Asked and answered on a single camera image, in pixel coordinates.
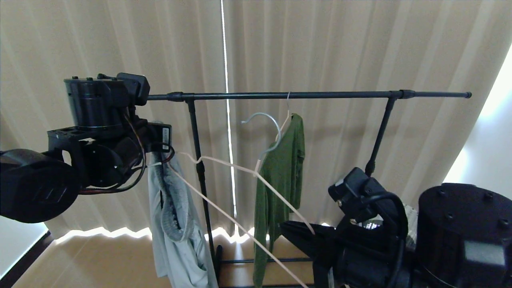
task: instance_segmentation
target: curtain fold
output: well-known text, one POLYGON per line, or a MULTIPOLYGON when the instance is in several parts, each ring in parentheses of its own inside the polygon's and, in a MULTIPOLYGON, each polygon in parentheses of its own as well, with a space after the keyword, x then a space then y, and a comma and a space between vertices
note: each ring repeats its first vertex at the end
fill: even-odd
MULTIPOLYGON (((118 72, 143 74, 151 94, 225 92, 220 1, 2 1, 2 149, 48 149, 47 130, 73 125, 63 79, 118 72)), ((204 155, 229 159, 225 102, 197 102, 204 155)), ((194 155, 184 103, 150 101, 137 107, 149 121, 173 126, 176 151, 194 155)), ((181 159, 185 177, 195 165, 181 159)), ((206 165, 208 196, 232 214, 230 169, 206 165)), ((99 226, 133 231, 149 224, 147 178, 117 195, 79 196, 47 226, 59 237, 99 226)), ((204 222, 202 201, 194 196, 204 222)), ((232 230, 216 210, 214 228, 232 230)))
MULTIPOLYGON (((471 99, 398 100, 374 177, 405 203, 442 182, 462 148, 512 42, 512 3, 226 2, 230 92, 472 91, 471 99)), ((327 187, 364 169, 385 99, 291 99, 304 119, 301 208, 311 222, 342 213, 327 187)), ((286 100, 231 100, 234 162, 254 167, 274 141, 266 112, 282 123, 286 100)), ((253 226, 256 180, 236 172, 238 218, 253 226)))

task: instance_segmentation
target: gray garment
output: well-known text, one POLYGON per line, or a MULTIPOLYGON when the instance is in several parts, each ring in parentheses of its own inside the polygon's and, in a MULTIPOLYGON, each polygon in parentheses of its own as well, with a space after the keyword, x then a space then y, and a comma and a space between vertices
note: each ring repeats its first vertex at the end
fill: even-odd
MULTIPOLYGON (((151 153, 151 163, 167 155, 151 153)), ((164 165, 149 168, 151 232, 158 277, 169 278, 174 288, 218 288, 211 254, 188 186, 174 157, 164 165)))

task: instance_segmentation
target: green long-sleeve shirt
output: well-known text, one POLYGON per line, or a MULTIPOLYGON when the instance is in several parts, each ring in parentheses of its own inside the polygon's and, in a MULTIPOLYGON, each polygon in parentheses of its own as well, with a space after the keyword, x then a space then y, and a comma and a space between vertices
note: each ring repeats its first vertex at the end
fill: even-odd
MULTIPOLYGON (((296 209, 301 204, 304 156, 304 125, 302 118, 293 114, 281 143, 263 160, 260 174, 296 209)), ((289 213, 290 208, 258 180, 254 211, 254 237, 259 242, 265 243, 268 233, 270 235, 270 252, 272 252, 274 241, 281 235, 279 224, 288 221, 289 213)), ((252 279, 255 287, 262 286, 266 264, 267 254, 254 244, 252 279)))

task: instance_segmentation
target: black metal rack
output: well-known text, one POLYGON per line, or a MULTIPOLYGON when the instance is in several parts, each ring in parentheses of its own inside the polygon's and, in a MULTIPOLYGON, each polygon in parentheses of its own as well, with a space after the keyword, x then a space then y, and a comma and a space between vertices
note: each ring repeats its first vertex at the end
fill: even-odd
MULTIPOLYGON (((456 98, 470 98, 471 92, 454 93, 454 92, 415 92, 412 90, 397 90, 397 91, 369 91, 369 92, 261 92, 261 93, 183 93, 172 92, 168 94, 150 95, 148 100, 168 100, 174 102, 185 102, 188 105, 190 113, 190 123, 192 125, 192 133, 194 137, 194 147, 196 150, 196 158, 201 157, 201 145, 199 142, 199 132, 196 119, 196 100, 221 100, 221 99, 325 99, 325 98, 387 98, 386 109, 384 116, 380 123, 377 138, 373 146, 372 155, 366 164, 365 173, 368 176, 375 170, 375 159, 377 152, 382 142, 382 137, 386 130, 391 111, 397 99, 409 99, 413 97, 456 97, 456 98)), ((199 162, 196 165, 196 171, 201 186, 201 193, 207 197, 206 182, 205 182, 205 169, 204 163, 199 162)), ((206 229, 208 232, 208 240, 210 252, 214 261, 215 273, 219 279, 221 263, 249 263, 253 259, 242 260, 222 260, 222 246, 218 245, 215 250, 213 235, 211 233, 210 214, 208 210, 208 202, 203 200, 204 214, 206 217, 206 229)), ((283 258, 282 262, 297 262, 297 261, 311 261, 309 258, 283 258)))

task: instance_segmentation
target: screw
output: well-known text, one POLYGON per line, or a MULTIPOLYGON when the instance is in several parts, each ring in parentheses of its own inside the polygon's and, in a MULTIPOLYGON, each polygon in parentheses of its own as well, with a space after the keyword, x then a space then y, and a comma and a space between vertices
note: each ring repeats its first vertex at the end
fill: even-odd
POLYGON ((485 195, 483 196, 484 200, 492 200, 494 197, 494 194, 492 192, 487 192, 485 193, 485 195))
POLYGON ((507 219, 500 219, 498 220, 498 226, 501 228, 501 229, 507 229, 508 228, 508 220, 507 219))

